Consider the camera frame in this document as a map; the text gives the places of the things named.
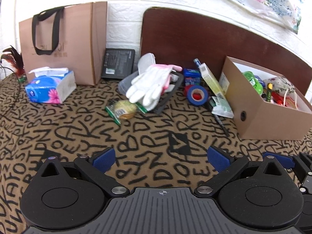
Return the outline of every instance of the blue packet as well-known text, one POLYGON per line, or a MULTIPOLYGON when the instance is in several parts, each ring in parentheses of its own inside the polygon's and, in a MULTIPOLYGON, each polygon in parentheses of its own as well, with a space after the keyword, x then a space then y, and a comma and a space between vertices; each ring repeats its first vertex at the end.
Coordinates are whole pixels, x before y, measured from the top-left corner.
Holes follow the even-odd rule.
POLYGON ((183 75, 184 75, 185 86, 200 85, 200 79, 202 78, 202 75, 200 74, 198 70, 184 68, 183 75))
POLYGON ((257 76, 257 75, 255 75, 255 78, 258 80, 258 82, 262 85, 262 87, 264 89, 266 87, 265 82, 263 82, 262 79, 259 76, 257 76))

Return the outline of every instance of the blue gripper pad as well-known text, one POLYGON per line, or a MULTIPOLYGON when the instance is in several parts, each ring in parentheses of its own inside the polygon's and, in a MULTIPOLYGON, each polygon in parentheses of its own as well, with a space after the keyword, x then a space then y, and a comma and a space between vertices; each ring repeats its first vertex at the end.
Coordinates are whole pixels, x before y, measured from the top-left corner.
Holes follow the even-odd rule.
POLYGON ((228 168, 231 163, 230 159, 226 158, 221 153, 217 152, 214 148, 209 147, 207 150, 208 162, 216 169, 217 172, 222 172, 228 168))
POLYGON ((277 161, 280 162, 280 164, 285 169, 294 168, 294 161, 292 160, 291 156, 285 156, 285 155, 281 155, 281 154, 277 154, 277 153, 269 152, 269 151, 266 151, 262 155, 263 158, 266 156, 274 156, 277 159, 277 161))
POLYGON ((92 165, 105 173, 115 163, 115 150, 110 148, 108 151, 93 160, 92 165))

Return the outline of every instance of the tissue box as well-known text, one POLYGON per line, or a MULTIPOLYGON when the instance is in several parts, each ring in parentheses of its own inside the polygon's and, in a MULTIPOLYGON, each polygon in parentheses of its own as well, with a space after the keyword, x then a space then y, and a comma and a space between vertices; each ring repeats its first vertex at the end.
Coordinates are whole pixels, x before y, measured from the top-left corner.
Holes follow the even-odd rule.
POLYGON ((69 71, 63 76, 38 76, 25 89, 32 102, 62 104, 76 89, 74 72, 69 71))

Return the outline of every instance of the metal screw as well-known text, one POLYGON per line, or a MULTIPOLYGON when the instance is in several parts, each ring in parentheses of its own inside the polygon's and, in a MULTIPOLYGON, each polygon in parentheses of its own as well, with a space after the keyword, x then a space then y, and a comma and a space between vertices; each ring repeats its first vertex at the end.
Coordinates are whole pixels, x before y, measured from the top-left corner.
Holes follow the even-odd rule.
POLYGON ((125 187, 114 187, 112 189, 112 193, 114 193, 114 194, 123 194, 125 192, 127 192, 127 188, 125 188, 125 187))
POLYGON ((199 188, 197 188, 197 191, 200 193, 211 193, 213 191, 213 189, 211 187, 207 187, 207 186, 201 186, 199 188))

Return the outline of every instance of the barcode label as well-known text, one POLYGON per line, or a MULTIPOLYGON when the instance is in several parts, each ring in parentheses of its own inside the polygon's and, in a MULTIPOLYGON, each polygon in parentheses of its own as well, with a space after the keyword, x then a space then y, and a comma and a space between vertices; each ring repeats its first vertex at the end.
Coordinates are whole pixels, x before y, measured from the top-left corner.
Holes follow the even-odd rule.
POLYGON ((126 114, 126 111, 124 109, 118 109, 115 111, 115 115, 117 116, 117 118, 119 118, 123 114, 126 114))
POLYGON ((230 82, 223 72, 221 73, 219 84, 220 84, 222 90, 224 91, 224 93, 226 94, 227 90, 229 89, 230 82))
POLYGON ((199 71, 200 71, 201 74, 208 73, 208 70, 207 70, 206 66, 200 66, 199 67, 199 71))
POLYGON ((106 73, 106 74, 111 74, 111 75, 113 75, 113 74, 115 74, 115 70, 114 70, 114 69, 111 69, 111 68, 107 68, 107 69, 105 70, 105 73, 106 73))
POLYGON ((223 99, 223 96, 221 93, 216 94, 216 96, 223 99))

